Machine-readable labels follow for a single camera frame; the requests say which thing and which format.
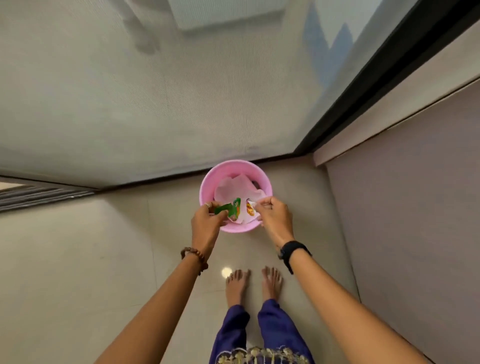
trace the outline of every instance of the hand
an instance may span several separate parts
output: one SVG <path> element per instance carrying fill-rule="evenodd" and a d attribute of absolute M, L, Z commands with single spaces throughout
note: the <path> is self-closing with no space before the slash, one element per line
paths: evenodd
<path fill-rule="evenodd" d="M 227 224 L 227 211 L 218 215 L 210 215 L 215 207 L 220 206 L 216 201 L 209 202 L 210 209 L 206 204 L 200 206 L 192 218 L 192 248 L 198 249 L 208 260 L 215 246 L 220 226 Z"/>
<path fill-rule="evenodd" d="M 258 200 L 254 206 L 262 217 L 262 225 L 268 236 L 280 250 L 286 243 L 295 240 L 293 237 L 292 213 L 288 206 L 278 198 L 271 196 Z"/>

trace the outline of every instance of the green packet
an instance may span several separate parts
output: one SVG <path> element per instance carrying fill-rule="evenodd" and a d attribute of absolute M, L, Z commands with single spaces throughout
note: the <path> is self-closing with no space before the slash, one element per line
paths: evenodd
<path fill-rule="evenodd" d="M 230 218 L 230 220 L 235 221 L 236 219 L 238 219 L 240 215 L 240 197 L 237 197 L 235 201 L 233 201 L 231 204 L 225 204 L 216 207 L 214 210 L 214 214 L 218 215 L 223 210 L 228 211 L 228 217 Z"/>

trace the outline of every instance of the leg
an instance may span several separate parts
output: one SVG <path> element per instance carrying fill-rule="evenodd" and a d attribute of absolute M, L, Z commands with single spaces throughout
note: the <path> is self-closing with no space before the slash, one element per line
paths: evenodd
<path fill-rule="evenodd" d="M 228 311 L 223 325 L 216 335 L 209 364 L 215 364 L 218 355 L 222 352 L 231 352 L 234 349 L 246 349 L 247 327 L 250 315 L 242 306 L 243 292 L 247 287 L 250 271 L 236 270 L 227 278 Z"/>
<path fill-rule="evenodd" d="M 264 276 L 262 282 L 264 304 L 258 313 L 258 323 L 265 348 L 287 347 L 294 353 L 305 356 L 310 363 L 314 364 L 307 344 L 303 341 L 291 318 L 277 302 L 282 288 L 280 272 L 275 268 L 270 270 L 265 267 L 262 269 L 262 274 Z"/>

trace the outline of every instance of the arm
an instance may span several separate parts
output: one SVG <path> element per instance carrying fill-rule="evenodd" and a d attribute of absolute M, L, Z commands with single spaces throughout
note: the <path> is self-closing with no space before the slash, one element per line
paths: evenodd
<path fill-rule="evenodd" d="M 211 209 L 217 206 L 211 203 Z M 201 206 L 192 219 L 192 247 L 210 257 L 227 212 L 210 216 Z M 95 364 L 158 364 L 187 304 L 201 270 L 194 254 L 187 254 L 153 297 L 141 308 Z"/>
<path fill-rule="evenodd" d="M 255 209 L 277 250 L 295 240 L 287 205 L 275 197 Z M 303 249 L 290 265 L 301 287 L 352 364 L 425 364 L 423 356 L 338 284 Z"/>

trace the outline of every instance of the purple pants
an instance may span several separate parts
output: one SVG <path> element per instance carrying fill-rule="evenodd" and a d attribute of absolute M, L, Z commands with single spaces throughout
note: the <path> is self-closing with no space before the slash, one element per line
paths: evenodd
<path fill-rule="evenodd" d="M 209 364 L 215 364 L 221 352 L 231 352 L 234 349 L 246 349 L 247 327 L 250 315 L 243 306 L 235 305 L 228 309 L 223 325 L 215 338 Z M 266 349 L 288 347 L 294 353 L 304 355 L 311 364 L 314 364 L 312 354 L 303 341 L 295 324 L 287 313 L 280 308 L 275 300 L 264 302 L 258 313 L 258 324 L 264 339 Z"/>

